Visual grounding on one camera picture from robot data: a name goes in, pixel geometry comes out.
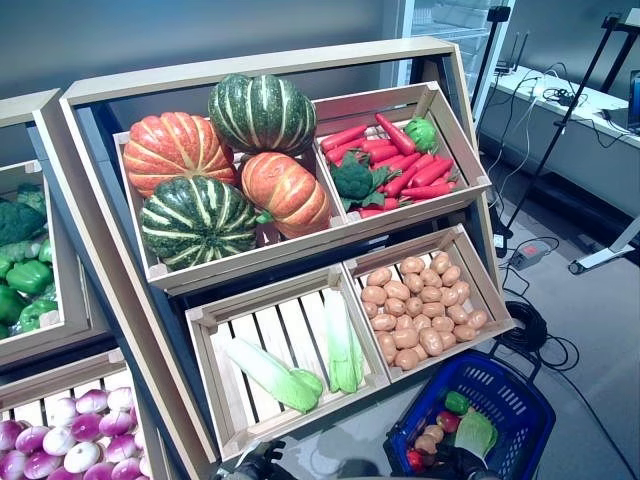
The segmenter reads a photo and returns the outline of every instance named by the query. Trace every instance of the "plastic vegetable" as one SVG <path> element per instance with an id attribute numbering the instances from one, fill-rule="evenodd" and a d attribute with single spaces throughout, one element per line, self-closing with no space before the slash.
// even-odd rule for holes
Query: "plastic vegetable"
<path id="1" fill-rule="evenodd" d="M 353 205 L 382 205 L 384 195 L 376 189 L 395 175 L 389 173 L 388 167 L 369 170 L 366 154 L 360 163 L 354 152 L 344 156 L 342 166 L 331 165 L 330 171 L 345 211 Z"/>
<path id="2" fill-rule="evenodd" d="M 329 389 L 354 393 L 362 382 L 362 348 L 339 292 L 325 293 L 325 325 L 329 334 Z"/>
<path id="3" fill-rule="evenodd" d="M 44 242 L 42 242 L 42 246 L 40 247 L 40 252 L 38 253 L 38 260 L 41 262 L 52 263 L 53 258 L 51 254 L 51 241 L 47 238 Z"/>
<path id="4" fill-rule="evenodd" d="M 22 327 L 23 332 L 37 330 L 38 328 L 40 328 L 40 315 L 57 309 L 57 302 L 38 299 L 22 310 L 22 312 L 20 313 L 20 318 L 18 318 L 18 323 Z"/>
<path id="5" fill-rule="evenodd" d="M 411 155 L 416 151 L 416 146 L 413 143 L 413 140 L 411 140 L 409 136 L 407 136 L 393 123 L 387 120 L 384 115 L 382 115 L 381 113 L 376 113 L 375 117 L 376 121 L 380 124 L 384 131 L 387 132 L 393 144 L 398 147 L 398 150 L 400 150 L 403 155 Z"/>
<path id="6" fill-rule="evenodd" d="M 496 440 L 497 430 L 487 417 L 478 412 L 469 412 L 460 420 L 454 445 L 484 459 Z"/>
<path id="7" fill-rule="evenodd" d="M 40 214 L 47 215 L 47 204 L 45 203 L 44 193 L 40 185 L 33 185 L 31 183 L 18 185 L 16 202 L 29 205 Z"/>
<path id="8" fill-rule="evenodd" d="M 241 338 L 226 349 L 229 358 L 273 397 L 302 413 L 315 408 L 322 395 L 322 382 L 313 373 L 288 369 L 280 360 Z"/>
<path id="9" fill-rule="evenodd" d="M 444 399 L 444 407 L 456 415 L 464 415 L 467 413 L 469 406 L 469 399 L 453 390 L 448 392 Z"/>
<path id="10" fill-rule="evenodd" d="M 426 118 L 412 118 L 404 127 L 404 132 L 413 140 L 419 152 L 435 152 L 438 149 L 436 128 Z"/>
<path id="11" fill-rule="evenodd" d="M 14 263 L 21 262 L 25 258 L 36 258 L 39 252 L 40 244 L 29 240 L 9 243 L 0 247 L 0 256 L 4 256 Z"/>
<path id="12" fill-rule="evenodd" d="M 17 263 L 7 272 L 7 283 L 24 293 L 37 295 L 53 282 L 53 272 L 38 260 Z"/>
<path id="13" fill-rule="evenodd" d="M 29 205 L 0 199 L 0 246 L 32 238 L 46 221 Z"/>
<path id="14" fill-rule="evenodd" d="M 26 306 L 27 302 L 18 292 L 6 285 L 0 285 L 0 323 L 7 326 L 13 325 Z"/>

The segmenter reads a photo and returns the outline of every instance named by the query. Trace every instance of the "green bell pepper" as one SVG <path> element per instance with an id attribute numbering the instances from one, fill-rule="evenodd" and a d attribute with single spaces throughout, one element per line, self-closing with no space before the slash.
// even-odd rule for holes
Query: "green bell pepper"
<path id="1" fill-rule="evenodd" d="M 9 286 L 30 295 L 44 292 L 52 282 L 53 272 L 39 260 L 17 263 L 7 272 Z"/>
<path id="2" fill-rule="evenodd" d="M 36 300 L 28 307 L 25 307 L 20 314 L 18 324 L 22 327 L 22 332 L 30 332 L 40 328 L 40 315 L 56 310 L 58 304 L 50 300 Z"/>
<path id="3" fill-rule="evenodd" d="M 20 318 L 20 312 L 27 302 L 18 292 L 6 285 L 0 285 L 0 323 L 13 325 Z"/>

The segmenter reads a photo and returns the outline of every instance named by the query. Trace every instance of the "carrot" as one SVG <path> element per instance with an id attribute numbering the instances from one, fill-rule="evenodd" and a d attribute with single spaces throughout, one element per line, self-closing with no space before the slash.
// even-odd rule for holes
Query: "carrot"
<path id="1" fill-rule="evenodd" d="M 375 117 L 376 121 L 384 131 L 387 132 L 393 144 L 398 147 L 398 150 L 400 150 L 403 155 L 411 155 L 416 151 L 416 144 L 413 143 L 413 140 L 411 140 L 406 133 L 387 120 L 381 113 L 376 113 Z"/>
<path id="2" fill-rule="evenodd" d="M 453 167 L 453 160 L 450 158 L 436 160 L 415 174 L 411 181 L 411 187 L 428 186 L 451 167 Z"/>
<path id="3" fill-rule="evenodd" d="M 377 147 L 386 147 L 387 145 L 391 145 L 391 140 L 387 140 L 386 138 L 367 139 L 362 144 L 362 151 L 369 153 L 369 150 Z"/>
<path id="4" fill-rule="evenodd" d="M 387 158 L 393 157 L 398 154 L 398 149 L 393 145 L 384 145 L 369 150 L 369 155 L 372 163 L 377 163 Z"/>
<path id="5" fill-rule="evenodd" d="M 455 188 L 455 182 L 441 183 L 440 185 L 427 185 L 426 187 L 407 188 L 402 190 L 402 196 L 414 200 L 426 200 L 451 193 Z"/>
<path id="6" fill-rule="evenodd" d="M 344 154 L 347 153 L 352 148 L 358 148 L 364 142 L 364 137 L 358 138 L 356 140 L 351 140 L 350 142 L 343 143 L 337 148 L 329 150 L 324 154 L 325 158 L 331 163 L 338 163 L 344 157 Z"/>
<path id="7" fill-rule="evenodd" d="M 364 134 L 366 129 L 366 125 L 358 125 L 357 127 L 347 128 L 342 132 L 329 135 L 327 138 L 322 140 L 322 142 L 320 142 L 322 151 L 324 153 L 327 153 L 329 150 L 339 147 L 340 145 L 344 145 L 348 141 L 358 138 L 359 136 Z"/>

